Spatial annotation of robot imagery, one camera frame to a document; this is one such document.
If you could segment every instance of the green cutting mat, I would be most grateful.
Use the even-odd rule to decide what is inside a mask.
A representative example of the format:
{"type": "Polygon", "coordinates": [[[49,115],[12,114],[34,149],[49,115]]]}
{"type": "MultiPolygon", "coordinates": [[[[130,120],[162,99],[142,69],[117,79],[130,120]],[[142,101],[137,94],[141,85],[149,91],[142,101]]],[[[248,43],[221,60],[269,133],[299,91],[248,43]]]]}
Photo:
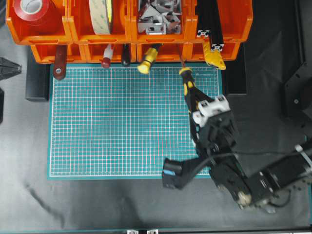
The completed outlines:
{"type": "MultiPolygon", "coordinates": [[[[188,66],[203,92],[220,94],[219,71],[188,66]]],[[[142,75],[136,65],[80,64],[62,81],[51,75],[48,178],[160,178],[164,158],[196,157],[180,68],[155,64],[142,75]]]]}

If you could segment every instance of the orange storage bin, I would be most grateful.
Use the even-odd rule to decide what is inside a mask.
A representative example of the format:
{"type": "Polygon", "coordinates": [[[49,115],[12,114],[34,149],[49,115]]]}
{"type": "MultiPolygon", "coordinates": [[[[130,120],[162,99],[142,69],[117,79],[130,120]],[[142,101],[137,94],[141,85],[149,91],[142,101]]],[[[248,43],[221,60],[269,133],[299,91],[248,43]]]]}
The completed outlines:
{"type": "Polygon", "coordinates": [[[192,21],[195,10],[192,6],[192,0],[182,0],[181,34],[147,35],[145,32],[138,32],[138,0],[131,0],[132,43],[183,43],[195,39],[196,25],[192,21]]]}
{"type": "MultiPolygon", "coordinates": [[[[226,42],[224,43],[223,50],[221,55],[223,60],[232,61],[237,57],[237,53],[239,50],[240,42],[226,42]]],[[[204,59],[204,51],[202,43],[188,43],[187,44],[187,61],[190,62],[198,62],[205,61],[204,59]]]]}
{"type": "MultiPolygon", "coordinates": [[[[197,24],[195,13],[197,0],[192,0],[193,21],[197,24]]],[[[224,42],[245,42],[254,19],[253,0],[218,0],[219,14],[224,42]]],[[[193,42],[201,42],[203,38],[196,38],[193,42]]]]}
{"type": "MultiPolygon", "coordinates": [[[[54,63],[57,45],[32,45],[37,63],[54,63]]],[[[67,63],[85,63],[85,52],[82,45],[70,44],[67,49],[67,63]]]]}
{"type": "Polygon", "coordinates": [[[113,32],[96,35],[93,31],[89,0],[68,0],[68,21],[74,43],[130,43],[130,0],[113,1],[113,32]]]}
{"type": "Polygon", "coordinates": [[[13,0],[6,1],[6,23],[16,44],[68,44],[71,43],[71,32],[68,24],[67,4],[68,0],[53,0],[60,12],[62,25],[58,31],[51,33],[39,33],[34,27],[20,19],[13,8],[13,0]]]}
{"type": "MultiPolygon", "coordinates": [[[[103,60],[103,53],[107,45],[108,44],[83,45],[87,62],[101,63],[103,60]]],[[[114,53],[113,53],[112,62],[121,62],[122,46],[123,44],[114,44],[114,53]]],[[[136,62],[137,61],[136,45],[131,44],[129,48],[130,48],[131,62],[136,62]]]]}
{"type": "MultiPolygon", "coordinates": [[[[163,44],[158,52],[156,62],[179,62],[179,53],[177,50],[177,45],[182,53],[184,59],[187,56],[187,46],[186,44],[163,44]]],[[[136,45],[136,56],[137,61],[141,62],[147,50],[151,47],[150,44],[137,44],[136,45]]]]}

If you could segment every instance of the wooden tool handle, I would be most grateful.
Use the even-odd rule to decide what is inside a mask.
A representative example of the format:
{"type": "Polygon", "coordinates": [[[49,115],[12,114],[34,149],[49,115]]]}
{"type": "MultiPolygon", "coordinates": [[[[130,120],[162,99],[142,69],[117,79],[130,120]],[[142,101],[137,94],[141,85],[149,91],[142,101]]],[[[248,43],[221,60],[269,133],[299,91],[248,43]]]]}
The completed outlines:
{"type": "Polygon", "coordinates": [[[53,76],[57,80],[62,80],[66,76],[67,65],[67,45],[58,45],[55,53],[53,76]]]}

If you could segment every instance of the double-sided tape roll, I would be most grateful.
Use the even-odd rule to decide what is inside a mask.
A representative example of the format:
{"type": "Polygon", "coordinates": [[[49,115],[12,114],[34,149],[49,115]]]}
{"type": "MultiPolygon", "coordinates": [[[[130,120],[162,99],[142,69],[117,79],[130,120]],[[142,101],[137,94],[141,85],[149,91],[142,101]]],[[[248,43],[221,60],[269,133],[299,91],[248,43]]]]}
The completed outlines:
{"type": "Polygon", "coordinates": [[[96,35],[112,33],[113,0],[89,0],[92,27],[96,35]]]}
{"type": "Polygon", "coordinates": [[[15,14],[43,33],[56,32],[62,25],[61,15],[52,0],[14,0],[15,14]]]}

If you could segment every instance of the black wire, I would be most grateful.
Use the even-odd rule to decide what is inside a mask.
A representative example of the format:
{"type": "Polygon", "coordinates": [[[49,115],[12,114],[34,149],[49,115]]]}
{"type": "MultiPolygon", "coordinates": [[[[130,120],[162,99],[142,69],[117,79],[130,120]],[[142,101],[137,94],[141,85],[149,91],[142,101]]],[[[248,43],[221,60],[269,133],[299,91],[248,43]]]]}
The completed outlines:
{"type": "Polygon", "coordinates": [[[275,203],[272,203],[272,202],[269,202],[268,204],[273,206],[273,207],[276,207],[276,208],[283,208],[283,207],[285,207],[291,200],[292,191],[288,190],[288,192],[289,193],[288,193],[287,200],[283,204],[275,204],[275,203]]]}
{"type": "Polygon", "coordinates": [[[235,151],[233,154],[237,155],[259,155],[259,156],[268,156],[268,155],[285,155],[285,156],[296,156],[300,153],[298,152],[293,152],[293,153],[286,153],[286,152],[275,152],[275,151],[267,151],[267,152],[239,152],[235,151]]]}
{"type": "Polygon", "coordinates": [[[232,153],[224,153],[224,154],[215,154],[212,155],[213,158],[215,157],[227,157],[227,156],[234,156],[234,155],[257,155],[257,156],[269,156],[269,155],[284,155],[284,156],[297,156],[300,153],[298,152],[293,152],[293,153],[286,153],[286,152],[238,152],[238,151],[234,151],[232,153]]]}

